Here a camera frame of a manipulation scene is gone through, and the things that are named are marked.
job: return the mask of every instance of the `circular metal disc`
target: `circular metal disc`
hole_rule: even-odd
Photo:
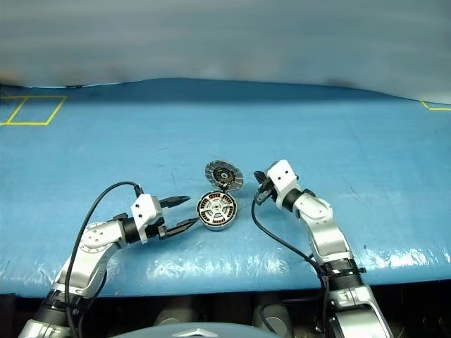
[[[229,162],[216,160],[205,167],[205,177],[214,186],[226,192],[241,188],[243,179],[238,168]]]
[[[207,192],[197,202],[197,215],[210,230],[223,230],[237,214],[237,203],[225,192]]]

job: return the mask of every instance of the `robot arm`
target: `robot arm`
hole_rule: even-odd
[[[272,196],[279,209],[288,209],[307,226],[314,260],[328,280],[327,337],[393,338],[371,288],[362,282],[364,269],[358,269],[330,204],[302,190],[286,160],[256,177],[261,183],[258,204]]]
[[[83,232],[70,273],[69,304],[65,302],[64,291],[70,258],[56,277],[34,319],[27,322],[19,337],[71,337],[67,307],[73,316],[80,319],[91,298],[101,287],[106,264],[117,250],[137,241],[145,244],[150,237],[165,239],[195,224],[197,218],[184,220],[169,230],[163,225],[162,208],[177,206],[189,199],[177,196],[159,201],[155,196],[140,194],[131,206],[132,217],[123,213],[107,222],[89,224]]]

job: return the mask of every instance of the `motor part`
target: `motor part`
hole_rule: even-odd
[[[197,215],[210,230],[224,230],[235,218],[237,204],[225,192],[207,192],[197,203]]]
[[[241,188],[242,173],[229,162],[215,160],[205,167],[205,177],[223,192],[232,192]]]

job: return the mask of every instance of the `white wall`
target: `white wall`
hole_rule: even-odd
[[[0,79],[337,84],[451,103],[448,0],[0,0]]]

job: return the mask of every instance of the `black cable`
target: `black cable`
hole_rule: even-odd
[[[329,283],[327,279],[323,280],[323,271],[321,270],[319,264],[315,261],[313,261],[311,259],[312,255],[307,256],[305,253],[303,253],[302,251],[300,251],[299,249],[295,248],[293,245],[287,243],[286,241],[284,241],[283,239],[281,239],[280,237],[277,237],[275,234],[273,234],[271,231],[269,231],[268,229],[266,229],[258,220],[257,217],[255,216],[255,207],[257,205],[257,199],[260,195],[260,192],[257,192],[255,194],[254,199],[252,200],[252,206],[251,206],[251,215],[252,215],[252,220],[254,221],[255,225],[261,230],[263,231],[265,234],[267,234],[269,237],[271,237],[272,239],[276,240],[278,243],[282,244],[284,247],[288,248],[289,250],[293,251],[294,253],[296,253],[297,255],[301,256],[306,262],[308,262],[313,269],[315,269],[316,271],[316,275],[319,278],[319,281],[321,283],[321,289],[323,290],[323,305],[321,307],[321,326],[322,326],[322,331],[325,332],[326,331],[326,325],[327,325],[327,303],[328,303],[328,298],[329,298]],[[264,317],[264,309],[266,306],[262,306],[260,308],[260,316],[261,316],[261,320],[263,321],[263,323],[267,326],[268,330],[270,330],[273,333],[276,333],[274,331],[274,329],[271,327],[271,325],[268,323],[268,321],[265,319]]]
[[[295,304],[299,304],[299,303],[307,303],[310,301],[317,301],[318,299],[320,299],[323,296],[323,293],[321,292],[320,294],[315,294],[313,296],[308,296],[308,297],[303,297],[303,298],[296,298],[296,299],[283,299],[281,301],[282,305],[295,305]],[[265,308],[267,308],[268,306],[271,306],[274,304],[264,304],[262,306],[260,306],[260,318],[261,321],[263,322],[263,324],[265,324],[265,326],[268,328],[269,331],[271,331],[272,333],[277,333],[273,327],[271,326],[271,324],[269,324],[268,320],[266,319],[265,316]]]
[[[80,319],[78,320],[78,336],[79,336],[79,338],[83,338],[82,327],[83,327],[83,321],[85,320],[85,316],[87,315],[88,311],[92,307],[92,304],[94,303],[94,301],[99,296],[101,290],[104,288],[105,282],[106,282],[106,270],[104,273],[104,278],[101,280],[100,287],[97,289],[94,296],[92,296],[92,298],[89,300],[89,303],[86,307],[86,311],[81,315]]]
[[[106,188],[94,201],[94,203],[91,205],[91,208],[89,209],[89,211],[87,212],[87,215],[85,217],[85,220],[83,221],[83,224],[80,228],[80,231],[78,232],[77,235],[77,239],[75,240],[75,244],[73,246],[73,250],[72,250],[72,254],[70,256],[70,261],[69,261],[69,265],[68,265],[68,270],[66,272],[66,279],[64,280],[64,301],[67,304],[66,305],[66,316],[68,319],[68,324],[69,324],[69,328],[70,331],[72,332],[72,335],[74,337],[79,337],[77,330],[75,328],[75,324],[73,322],[73,318],[72,318],[72,310],[70,308],[70,299],[69,299],[69,284],[70,284],[70,274],[72,273],[72,269],[73,269],[73,264],[75,262],[75,255],[77,254],[77,250],[78,250],[78,246],[80,245],[80,241],[82,239],[83,236],[83,232],[86,229],[86,226],[89,222],[89,219],[91,218],[92,214],[94,213],[95,208],[97,207],[97,205],[100,203],[100,201],[105,197],[105,195],[107,195],[111,190],[120,187],[122,185],[131,185],[135,188],[135,192],[137,192],[138,190],[140,190],[140,186],[134,182],[119,182],[119,183],[115,183],[113,185],[111,185],[110,187]]]
[[[285,242],[283,239],[281,239],[280,237],[275,236],[271,231],[269,231],[268,229],[266,229],[258,220],[257,217],[255,216],[255,206],[257,204],[257,199],[259,197],[260,193],[257,192],[255,194],[254,200],[252,201],[252,206],[251,206],[251,215],[252,215],[252,220],[254,221],[255,225],[257,227],[259,227],[259,229],[261,231],[263,231],[265,234],[267,234],[269,237],[271,237],[272,239],[274,239],[275,241],[279,242],[280,244],[282,244],[284,247],[288,248],[289,250],[293,251],[294,253],[298,254],[299,256],[301,256],[308,264],[310,264],[313,269],[315,269],[316,274],[320,280],[321,283],[321,288],[324,289],[324,283],[323,280],[321,278],[323,272],[321,271],[321,268],[319,267],[318,263],[313,261],[312,259],[310,259],[305,253],[303,253],[302,251],[300,251],[299,249],[295,248],[293,245]]]

